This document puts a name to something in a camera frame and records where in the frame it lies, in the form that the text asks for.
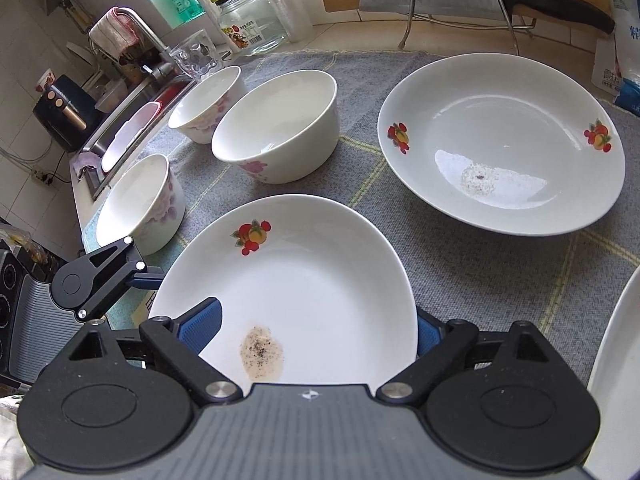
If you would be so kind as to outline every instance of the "plate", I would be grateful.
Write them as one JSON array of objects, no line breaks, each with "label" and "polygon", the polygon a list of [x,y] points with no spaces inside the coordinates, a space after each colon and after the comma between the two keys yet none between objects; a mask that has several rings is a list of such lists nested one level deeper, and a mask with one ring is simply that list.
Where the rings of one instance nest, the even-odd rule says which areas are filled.
[{"label": "plate", "polygon": [[640,268],[607,325],[588,389],[600,408],[600,433],[585,468],[595,478],[627,480],[640,470]]},{"label": "plate", "polygon": [[466,54],[403,79],[378,117],[389,166],[425,202],[477,227],[545,236],[615,203],[625,155],[602,106],[571,78],[508,54]]},{"label": "plate", "polygon": [[200,356],[245,394],[253,382],[375,392],[415,360],[415,301],[398,255],[326,198],[272,196],[217,219],[169,269],[150,316],[175,318],[208,297],[223,322]]}]

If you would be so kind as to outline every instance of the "sink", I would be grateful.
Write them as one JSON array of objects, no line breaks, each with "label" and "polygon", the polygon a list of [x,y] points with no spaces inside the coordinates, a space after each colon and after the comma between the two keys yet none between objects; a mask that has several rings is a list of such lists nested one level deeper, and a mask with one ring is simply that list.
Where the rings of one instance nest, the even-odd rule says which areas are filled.
[{"label": "sink", "polygon": [[175,105],[180,102],[180,99],[195,85],[196,81],[184,74],[177,75],[163,85],[159,84],[155,78],[147,77],[127,96],[109,117],[107,117],[100,127],[98,127],[82,147],[81,152],[93,152],[102,157],[109,145],[113,142],[116,133],[126,121],[133,117],[134,113],[148,102],[158,100],[162,103],[160,113],[127,148],[127,151],[107,175],[104,175],[101,170],[94,170],[93,168],[85,171],[85,178],[94,200],[110,183],[124,162],[145,137],[156,127],[165,115],[174,109]]}]

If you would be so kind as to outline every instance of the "red and white cloth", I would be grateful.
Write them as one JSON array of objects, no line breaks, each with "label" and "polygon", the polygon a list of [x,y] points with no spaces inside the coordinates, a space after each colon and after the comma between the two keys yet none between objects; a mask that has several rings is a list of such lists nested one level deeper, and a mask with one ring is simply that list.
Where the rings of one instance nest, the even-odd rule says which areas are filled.
[{"label": "red and white cloth", "polygon": [[128,48],[140,43],[140,37],[129,16],[116,14],[117,7],[113,7],[98,20],[89,32],[89,37],[101,49],[114,59]]}]

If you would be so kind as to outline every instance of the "glass jar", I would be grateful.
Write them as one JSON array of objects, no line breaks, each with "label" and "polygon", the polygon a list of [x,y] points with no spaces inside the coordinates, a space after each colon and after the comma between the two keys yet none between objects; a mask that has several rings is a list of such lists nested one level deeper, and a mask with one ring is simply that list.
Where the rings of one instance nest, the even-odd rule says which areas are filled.
[{"label": "glass jar", "polygon": [[287,33],[268,0],[211,0],[220,7],[222,32],[242,56],[261,54],[287,39]]}]

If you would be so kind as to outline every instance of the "teal cloth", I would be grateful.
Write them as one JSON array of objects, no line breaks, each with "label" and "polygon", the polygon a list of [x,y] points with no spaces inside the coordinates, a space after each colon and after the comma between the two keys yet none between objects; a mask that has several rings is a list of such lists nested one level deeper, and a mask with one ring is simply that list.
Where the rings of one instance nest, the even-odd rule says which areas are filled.
[{"label": "teal cloth", "polygon": [[[442,320],[468,319],[482,330],[507,330],[514,320],[530,320],[586,381],[616,300],[640,265],[640,120],[603,104],[626,156],[625,185],[603,219],[554,237],[484,231],[415,196],[386,165],[378,145],[378,113],[386,96],[405,76],[437,59],[421,52],[303,51],[271,54],[242,65],[249,88],[304,68],[333,75],[342,132],[335,153],[308,177],[270,186],[216,160],[209,146],[168,128],[161,130],[140,157],[168,156],[184,189],[187,213],[177,235],[146,261],[168,270],[206,226],[252,200],[294,192],[324,196],[353,207],[388,238],[407,270],[419,307]],[[593,120],[586,118],[586,124]],[[592,182],[586,174],[584,185],[598,192],[607,183]],[[98,247],[96,222],[97,216],[84,230],[88,251]],[[114,328],[132,326],[130,314],[145,294],[130,290],[110,310]]]}]

